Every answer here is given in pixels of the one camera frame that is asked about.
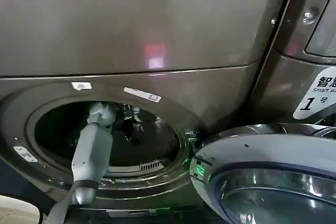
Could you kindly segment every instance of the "washing machine door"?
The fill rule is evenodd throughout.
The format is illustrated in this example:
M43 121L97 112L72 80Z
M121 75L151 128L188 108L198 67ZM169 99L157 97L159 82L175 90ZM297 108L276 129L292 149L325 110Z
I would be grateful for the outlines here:
M335 136L309 124L224 131L192 159L192 183L230 224L335 223Z

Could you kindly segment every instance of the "metal bolt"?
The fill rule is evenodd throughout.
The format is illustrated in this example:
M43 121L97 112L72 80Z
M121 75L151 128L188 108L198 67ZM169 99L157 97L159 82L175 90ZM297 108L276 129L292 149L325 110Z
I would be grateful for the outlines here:
M303 21L304 24L307 24L307 25L312 24L312 23L315 22L315 20L316 20L316 15L313 11L310 10L310 11L305 12L303 14L303 20L302 21Z

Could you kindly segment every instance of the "washing machine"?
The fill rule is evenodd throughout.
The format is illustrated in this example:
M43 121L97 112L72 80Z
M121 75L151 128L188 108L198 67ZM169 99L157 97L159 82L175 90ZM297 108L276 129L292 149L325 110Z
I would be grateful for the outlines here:
M82 210L332 217L334 1L0 0L0 155L60 201L89 108L108 102L110 164Z
M52 199L93 102L116 111L91 209L197 206L191 158L230 127L285 0L0 0L0 155Z
M253 91L250 123L334 125L335 5L336 0L290 0Z

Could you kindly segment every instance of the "adjacent washing machine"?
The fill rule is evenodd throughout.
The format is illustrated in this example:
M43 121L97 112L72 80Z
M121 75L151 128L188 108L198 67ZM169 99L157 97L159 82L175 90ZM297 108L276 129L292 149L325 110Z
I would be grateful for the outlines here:
M237 118L282 1L0 0L1 157L62 199L88 108L110 102L92 208L197 205L191 157Z
M251 122L334 120L335 6L336 0L290 0L254 89Z

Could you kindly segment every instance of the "white label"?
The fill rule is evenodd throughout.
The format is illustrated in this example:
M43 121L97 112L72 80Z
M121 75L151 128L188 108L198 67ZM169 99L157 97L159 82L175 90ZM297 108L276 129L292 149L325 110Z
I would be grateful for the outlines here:
M22 146L14 146L14 150L19 154L23 159L30 163L38 162L37 158L34 157L26 148Z
M143 92L141 90L137 89L130 89L130 88L124 88L124 92L128 94L134 94L137 97L145 98L146 100L152 101L152 102L159 102L161 100L161 97L156 94L151 94L147 92Z
M73 88L80 91L82 89L92 89L92 85L90 82L72 82Z
M295 119L311 115L336 103L336 67L322 70L308 89L293 114Z

